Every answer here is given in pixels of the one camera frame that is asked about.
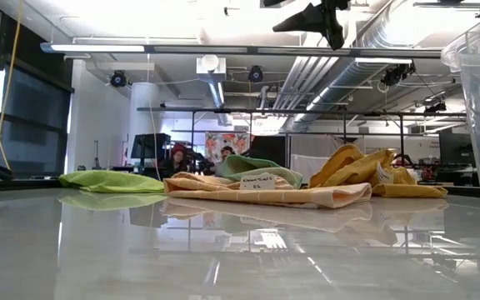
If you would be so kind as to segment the peach striped microfiber towel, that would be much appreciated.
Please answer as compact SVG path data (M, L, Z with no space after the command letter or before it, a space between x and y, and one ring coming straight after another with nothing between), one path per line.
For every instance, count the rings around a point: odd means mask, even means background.
M283 178L275 178L274 190L253 191L241 190L240 181L179 172L164 180L164 190L173 198L312 209L342 208L352 203L366 202L372 196L369 183L296 189Z

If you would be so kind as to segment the overhead frame beam with light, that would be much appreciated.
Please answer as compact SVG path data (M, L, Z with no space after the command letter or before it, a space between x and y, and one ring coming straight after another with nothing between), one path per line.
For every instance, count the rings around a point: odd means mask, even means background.
M45 53L146 53L146 54L219 54L286 57L345 57L345 58L411 58L439 59L441 51L412 48L351 47L332 50L330 47L264 47L222 45L115 45L115 44L55 44L43 42Z

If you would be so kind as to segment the white handwritten paper label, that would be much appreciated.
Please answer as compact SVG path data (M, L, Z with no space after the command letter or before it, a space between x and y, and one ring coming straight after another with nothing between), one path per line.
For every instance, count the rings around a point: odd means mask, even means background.
M264 172L258 175L245 175L241 177L241 190L274 190L276 188L276 178L274 175Z

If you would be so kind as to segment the silver ventilation duct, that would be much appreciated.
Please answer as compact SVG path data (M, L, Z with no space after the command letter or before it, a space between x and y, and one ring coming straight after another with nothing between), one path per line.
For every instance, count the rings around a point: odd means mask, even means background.
M417 0L390 0L369 24L359 31L354 48L413 49L432 31L418 22L422 7ZM354 57L340 57L328 69L327 78L318 85L309 107L312 111L327 111L340 103L359 86L381 72L380 62L357 62Z

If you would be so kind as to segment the person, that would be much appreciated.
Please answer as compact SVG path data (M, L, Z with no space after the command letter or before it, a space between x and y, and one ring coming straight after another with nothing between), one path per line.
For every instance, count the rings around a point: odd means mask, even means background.
M188 160L186 148L183 145L175 144L170 151L170 157L161 162L162 175L170 178L176 173L188 171Z
M223 175L223 165L226 158L230 155L233 155L235 152L230 146L223 147L221 149L221 161L214 163L214 175L221 177Z

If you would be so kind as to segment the white towel care tag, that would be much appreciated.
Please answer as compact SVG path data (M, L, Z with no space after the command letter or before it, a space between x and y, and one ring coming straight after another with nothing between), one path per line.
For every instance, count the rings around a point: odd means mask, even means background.
M380 162L377 164L377 180L379 183L394 183L394 174L390 165L384 167Z

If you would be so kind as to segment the light green microfiber towel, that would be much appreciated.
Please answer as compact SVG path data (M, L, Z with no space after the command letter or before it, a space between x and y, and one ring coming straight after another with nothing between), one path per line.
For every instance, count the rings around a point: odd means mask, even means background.
M299 189L303 183L303 175L301 173L281 167L270 160L230 155L224 160L222 165L222 176L235 181L239 181L243 176L261 175L263 173L283 178L296 189Z

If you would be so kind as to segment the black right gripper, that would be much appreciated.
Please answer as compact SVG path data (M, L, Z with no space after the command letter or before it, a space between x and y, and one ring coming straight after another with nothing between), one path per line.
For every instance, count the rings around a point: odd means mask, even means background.
M284 32L311 32L322 33L325 29L326 39L332 50L343 47L343 27L337 19L336 10L348 10L350 0L321 0L321 4L313 6L308 4L301 12L283 20L275 25L275 33Z

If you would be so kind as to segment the black computer monitor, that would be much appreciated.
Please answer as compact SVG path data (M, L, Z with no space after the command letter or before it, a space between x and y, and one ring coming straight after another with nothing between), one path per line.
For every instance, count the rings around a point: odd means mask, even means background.
M138 134L133 140L131 158L165 158L170 142L171 137L166 133Z
M440 156L442 164L473 165L472 139L469 134L440 132Z

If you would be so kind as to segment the floral poster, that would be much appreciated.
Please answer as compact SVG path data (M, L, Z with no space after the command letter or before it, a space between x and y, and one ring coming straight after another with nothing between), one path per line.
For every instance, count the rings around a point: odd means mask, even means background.
M230 147L236 154L245 153L250 146L248 133L205 133L205 157L212 163L221 162L222 150Z

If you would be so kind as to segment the yellow microfiber towel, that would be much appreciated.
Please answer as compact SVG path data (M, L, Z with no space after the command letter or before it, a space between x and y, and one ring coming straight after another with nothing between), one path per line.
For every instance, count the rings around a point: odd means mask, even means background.
M448 191L443 187L419 185L405 167L393 167L395 153L382 149L372 154L363 154L356 146L341 146L323 165L318 173L311 176L310 188L336 187L369 183L372 194L384 198L445 198ZM394 183L381 184L377 178L377 165L391 166Z

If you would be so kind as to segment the black background rig frame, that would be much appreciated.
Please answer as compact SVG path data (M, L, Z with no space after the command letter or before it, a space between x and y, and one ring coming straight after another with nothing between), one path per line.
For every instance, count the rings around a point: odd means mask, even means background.
M394 111L322 111L322 110L287 110L287 109L247 109L247 108L200 108L200 107L137 107L138 112L149 112L149 113L214 113L214 114L233 114L233 113L243 113L248 114L250 117L253 114L277 114L284 116L296 116L299 115L300 118L303 118L305 115L335 115L341 116L342 121L344 122L343 126L346 127L346 121L348 116L355 117L367 117L367 118L381 118L381 117L398 117L399 125L403 125L405 117L424 117L424 118L455 118L459 123L464 123L467 119L465 112L394 112Z

